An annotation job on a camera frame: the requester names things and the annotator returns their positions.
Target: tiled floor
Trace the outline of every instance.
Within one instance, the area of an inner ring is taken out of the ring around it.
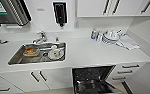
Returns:
[[[123,94],[127,94],[121,83],[115,83],[113,84],[113,86],[121,90]],[[73,92],[73,88],[64,88],[64,89],[27,92],[27,93],[22,93],[22,94],[74,94],[74,92]]]

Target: white wall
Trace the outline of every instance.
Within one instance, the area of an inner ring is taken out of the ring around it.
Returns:
[[[67,2],[68,23],[64,29],[55,23],[55,16],[53,11],[53,1]],[[37,33],[39,31],[45,32],[75,32],[81,33],[83,30],[88,30],[90,33],[93,28],[102,29],[122,29],[123,32],[129,28],[134,17],[109,17],[109,18],[76,18],[76,1],[77,0],[25,0],[32,21],[24,26],[22,29],[7,29],[5,25],[0,27],[0,34],[18,34],[25,35],[30,33]]]
[[[150,17],[135,17],[128,32],[132,32],[136,34],[136,36],[139,36],[141,41],[146,41],[140,43],[140,46],[150,55],[150,46],[143,47],[143,45],[150,45]],[[133,89],[133,92],[135,92],[134,94],[150,94],[150,64],[146,64],[138,70],[127,80],[127,83]]]

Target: drawer handle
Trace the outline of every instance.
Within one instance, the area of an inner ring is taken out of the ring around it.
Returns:
[[[33,72],[31,72],[32,77],[34,77],[34,79],[39,82],[39,79],[35,77],[35,75],[33,74]]]
[[[117,73],[118,74],[133,73],[133,71],[132,70],[129,70],[129,71],[118,71]]]
[[[117,0],[117,1],[116,1],[116,5],[115,5],[115,8],[114,8],[112,14],[115,14],[115,13],[116,13],[116,10],[117,10],[117,8],[118,8],[119,2],[120,2],[120,0]]]
[[[10,90],[10,88],[7,88],[7,89],[4,89],[4,90],[0,90],[0,92],[1,92],[1,91],[9,91],[9,90]]]
[[[122,79],[126,79],[126,77],[112,78],[112,80],[122,80]]]
[[[149,5],[150,5],[150,0],[148,1],[147,5],[144,7],[144,9],[141,11],[141,14],[146,12],[146,10],[149,7]]]
[[[122,68],[133,68],[133,67],[140,67],[139,65],[135,65],[135,66],[122,66]]]
[[[47,81],[47,79],[43,76],[42,71],[40,71],[39,74],[41,75],[41,77],[42,77],[45,81]]]
[[[105,5],[105,9],[104,9],[103,15],[104,15],[104,14],[106,13],[106,11],[107,11],[108,3],[109,3],[109,0],[107,0],[107,2],[106,2],[106,5]]]

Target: dishwasher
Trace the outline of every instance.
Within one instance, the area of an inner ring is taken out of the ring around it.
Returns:
[[[123,94],[105,81],[114,67],[73,68],[74,94]]]

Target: sink basin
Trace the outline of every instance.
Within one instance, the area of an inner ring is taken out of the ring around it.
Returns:
[[[56,59],[49,58],[49,52],[52,51],[52,46],[56,45],[57,50],[62,50],[62,56]],[[25,56],[23,53],[27,48],[39,48],[39,54],[37,56]],[[43,43],[43,44],[25,44],[15,53],[15,55],[8,62],[12,64],[27,64],[27,63],[40,63],[40,62],[53,62],[65,60],[66,43]]]

